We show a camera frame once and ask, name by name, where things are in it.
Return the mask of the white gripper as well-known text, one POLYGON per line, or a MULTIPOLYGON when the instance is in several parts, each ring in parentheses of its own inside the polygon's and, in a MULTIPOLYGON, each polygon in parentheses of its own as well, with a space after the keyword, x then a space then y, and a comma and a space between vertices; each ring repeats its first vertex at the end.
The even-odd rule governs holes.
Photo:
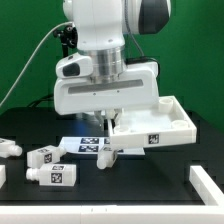
POLYGON ((78 53, 60 60, 56 65, 54 106, 60 115, 94 111, 104 129, 102 110, 113 110, 112 127, 118 124, 122 108, 154 105, 159 100, 155 61, 130 64, 109 81, 93 76, 93 61, 78 53))

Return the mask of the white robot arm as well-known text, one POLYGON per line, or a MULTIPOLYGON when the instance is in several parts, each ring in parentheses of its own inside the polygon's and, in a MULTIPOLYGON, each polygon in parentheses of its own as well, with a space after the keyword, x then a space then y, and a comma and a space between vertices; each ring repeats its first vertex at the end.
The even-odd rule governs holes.
POLYGON ((58 62, 54 106, 61 115, 140 109, 159 101, 155 61, 125 61, 126 34, 155 34, 168 22, 170 0, 64 0, 77 30, 77 52, 58 62))

